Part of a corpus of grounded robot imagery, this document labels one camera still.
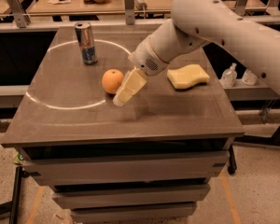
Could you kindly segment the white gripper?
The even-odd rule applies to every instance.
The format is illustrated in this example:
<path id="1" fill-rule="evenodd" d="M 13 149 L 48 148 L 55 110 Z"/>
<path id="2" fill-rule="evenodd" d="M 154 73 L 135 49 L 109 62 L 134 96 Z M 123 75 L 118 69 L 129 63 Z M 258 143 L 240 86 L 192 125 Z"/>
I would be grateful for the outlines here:
<path id="1" fill-rule="evenodd" d="M 129 55 L 129 60 L 136 68 L 124 76 L 113 98 L 113 104 L 116 106 L 128 103 L 146 85 L 147 76 L 156 76 L 168 66 L 168 63 L 162 61 L 153 50 L 149 36 Z"/>

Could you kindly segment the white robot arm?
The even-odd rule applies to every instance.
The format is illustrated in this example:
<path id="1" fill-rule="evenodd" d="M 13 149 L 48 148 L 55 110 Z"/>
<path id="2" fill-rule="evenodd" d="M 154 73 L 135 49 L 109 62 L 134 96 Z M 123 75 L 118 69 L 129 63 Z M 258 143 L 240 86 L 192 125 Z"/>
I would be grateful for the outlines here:
<path id="1" fill-rule="evenodd" d="M 173 0 L 171 18 L 129 56 L 129 71 L 113 99 L 123 106 L 174 58 L 214 43 L 280 96 L 280 32 L 248 21 L 221 0 Z"/>

